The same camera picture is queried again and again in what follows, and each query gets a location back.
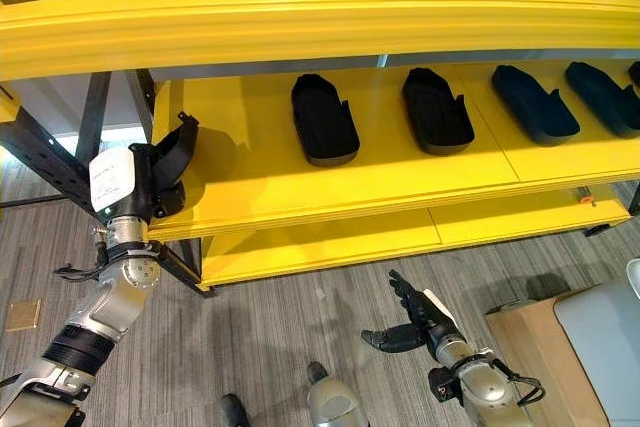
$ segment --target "black foam insert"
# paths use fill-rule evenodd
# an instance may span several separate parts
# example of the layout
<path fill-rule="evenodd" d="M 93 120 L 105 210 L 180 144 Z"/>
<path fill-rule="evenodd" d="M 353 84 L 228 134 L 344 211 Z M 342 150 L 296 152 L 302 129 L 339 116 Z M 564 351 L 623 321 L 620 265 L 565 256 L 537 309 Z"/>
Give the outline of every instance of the black foam insert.
<path fill-rule="evenodd" d="M 475 134 L 464 96 L 453 97 L 445 79 L 430 69 L 416 68 L 402 88 L 407 114 L 420 148 L 448 155 L 467 147 Z"/>
<path fill-rule="evenodd" d="M 558 145 L 580 132 L 558 89 L 547 94 L 536 79 L 511 65 L 499 65 L 492 81 L 534 142 Z"/>
<path fill-rule="evenodd" d="M 296 81 L 291 99 L 298 137 L 311 164 L 330 167 L 356 156 L 360 140 L 349 103 L 340 101 L 333 84 L 305 74 Z"/>
<path fill-rule="evenodd" d="M 632 85 L 622 89 L 605 72 L 584 62 L 572 62 L 566 76 L 571 88 L 613 134 L 623 138 L 640 135 L 640 99 Z"/>

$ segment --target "black metal bracket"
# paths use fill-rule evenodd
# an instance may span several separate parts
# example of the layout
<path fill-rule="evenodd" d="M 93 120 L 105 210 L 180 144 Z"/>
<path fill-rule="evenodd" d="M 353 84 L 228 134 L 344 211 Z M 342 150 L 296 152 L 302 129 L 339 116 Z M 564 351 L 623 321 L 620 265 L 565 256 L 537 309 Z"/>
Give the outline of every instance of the black metal bracket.
<path fill-rule="evenodd" d="M 104 125 L 104 112 L 107 107 L 110 81 L 111 72 L 91 74 L 76 147 L 76 159 L 86 167 L 89 167 L 89 162 L 100 151 L 100 137 Z"/>
<path fill-rule="evenodd" d="M 153 131 L 153 112 L 155 109 L 156 93 L 153 78 L 147 69 L 125 71 L 129 89 L 133 96 L 133 103 L 138 112 L 138 118 L 144 130 L 147 142 L 151 142 Z"/>
<path fill-rule="evenodd" d="M 631 199 L 631 203 L 629 204 L 629 215 L 631 217 L 640 216 L 640 184 L 636 187 L 636 192 L 633 194 L 633 198 Z M 585 237 L 593 237 L 594 235 L 601 234 L 609 229 L 611 229 L 611 224 L 600 224 L 595 227 L 591 227 L 584 231 Z"/>
<path fill-rule="evenodd" d="M 168 245 L 159 244 L 158 263 L 160 267 L 169 272 L 172 276 L 185 284 L 198 295 L 204 298 L 211 298 L 215 295 L 214 288 L 207 291 L 200 289 L 197 285 L 201 279 L 201 241 L 200 239 L 179 241 L 185 260 L 176 254 Z"/>
<path fill-rule="evenodd" d="M 633 194 L 633 198 L 629 204 L 629 215 L 633 217 L 640 215 L 640 184 L 636 187 L 636 193 Z"/>
<path fill-rule="evenodd" d="M 150 142 L 155 102 L 153 79 L 148 70 L 127 71 L 126 75 L 145 136 Z M 15 120 L 0 123 L 0 144 L 62 194 L 36 199 L 37 201 L 68 198 L 98 219 L 91 205 L 88 165 L 100 148 L 110 80 L 111 72 L 91 75 L 75 157 L 23 107 L 18 109 Z M 15 205 L 22 205 L 24 202 L 17 201 Z M 203 291 L 197 287 L 202 276 L 200 239 L 180 241 L 182 257 L 165 244 L 154 244 L 159 252 L 158 262 L 164 270 L 202 297 L 214 295 L 213 288 Z"/>
<path fill-rule="evenodd" d="M 92 217 L 89 170 L 65 150 L 23 107 L 0 124 L 0 143 L 17 159 Z"/>

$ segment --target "yellow shelf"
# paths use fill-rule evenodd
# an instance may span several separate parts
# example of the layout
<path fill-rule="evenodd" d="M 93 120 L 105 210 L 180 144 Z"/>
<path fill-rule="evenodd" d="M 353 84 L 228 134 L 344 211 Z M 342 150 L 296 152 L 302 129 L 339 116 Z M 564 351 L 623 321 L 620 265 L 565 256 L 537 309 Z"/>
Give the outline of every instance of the yellow shelf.
<path fill-rule="evenodd" d="M 590 60 L 589 63 L 607 72 L 618 85 L 626 87 L 631 84 L 627 70 L 632 61 Z M 501 101 L 491 82 L 487 81 L 491 79 L 495 65 L 458 66 L 458 75 L 471 98 L 476 100 L 482 117 L 491 126 L 498 145 L 522 182 L 638 171 L 640 139 L 629 142 L 609 133 L 567 83 L 564 72 L 569 62 L 531 61 L 513 65 L 533 75 L 547 92 L 560 89 L 560 96 L 580 124 L 580 133 L 559 148 L 534 144 Z"/>
<path fill-rule="evenodd" d="M 0 5 L 0 80 L 421 51 L 639 48 L 640 0 L 42 0 Z"/>
<path fill-rule="evenodd" d="M 543 64 L 548 75 L 556 76 L 567 65 Z M 481 67 L 492 71 L 495 66 Z M 354 161 L 331 169 L 309 165 L 299 145 L 289 98 L 296 74 L 165 83 L 156 104 L 155 141 L 177 125 L 181 110 L 194 115 L 201 128 L 183 176 L 187 206 L 154 222 L 152 235 L 158 240 L 205 237 L 640 176 L 640 139 L 618 140 L 580 102 L 569 102 L 583 128 L 577 139 L 542 148 L 511 132 L 508 123 L 498 128 L 490 123 L 489 129 L 478 109 L 486 119 L 503 116 L 504 108 L 491 92 L 465 88 L 460 79 L 468 66 L 433 68 L 455 94 L 465 94 L 476 132 L 468 149 L 436 157 L 417 147 L 400 93 L 408 67 L 323 72 L 350 101 L 362 143 Z M 502 142 L 503 128 L 517 144 L 496 142 Z M 522 166 L 511 161 L 521 150 L 533 152 Z M 554 162 L 557 168 L 550 173 Z"/>
<path fill-rule="evenodd" d="M 204 250 L 210 286 L 627 220 L 606 186 L 597 202 L 576 191 L 546 192 L 310 225 L 223 234 Z"/>

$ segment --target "black metal post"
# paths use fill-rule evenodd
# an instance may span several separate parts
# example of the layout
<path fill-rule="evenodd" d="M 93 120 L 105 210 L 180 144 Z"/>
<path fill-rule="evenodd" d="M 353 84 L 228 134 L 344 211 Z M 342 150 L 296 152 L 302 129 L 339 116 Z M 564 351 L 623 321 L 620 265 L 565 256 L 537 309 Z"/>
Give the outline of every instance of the black metal post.
<path fill-rule="evenodd" d="M 201 281 L 200 274 L 196 272 L 197 270 L 200 270 L 199 268 L 194 268 L 188 265 L 166 244 L 159 244 L 158 248 L 160 252 L 158 255 L 158 263 L 160 264 L 160 267 L 202 297 L 210 298 L 215 295 L 213 288 L 210 288 L 208 291 L 203 291 L 197 287 Z"/>
<path fill-rule="evenodd" d="M 76 159 L 87 167 L 100 151 L 100 136 L 104 124 L 104 111 L 107 107 L 110 81 L 111 72 L 91 74 L 89 81 L 89 91 L 84 104 L 78 146 L 76 147 Z"/>
<path fill-rule="evenodd" d="M 125 71 L 133 103 L 147 142 L 151 142 L 153 131 L 153 111 L 155 109 L 156 92 L 153 78 L 147 69 Z"/>
<path fill-rule="evenodd" d="M 636 187 L 636 193 L 633 194 L 631 204 L 629 204 L 629 214 L 634 217 L 640 215 L 640 184 Z"/>

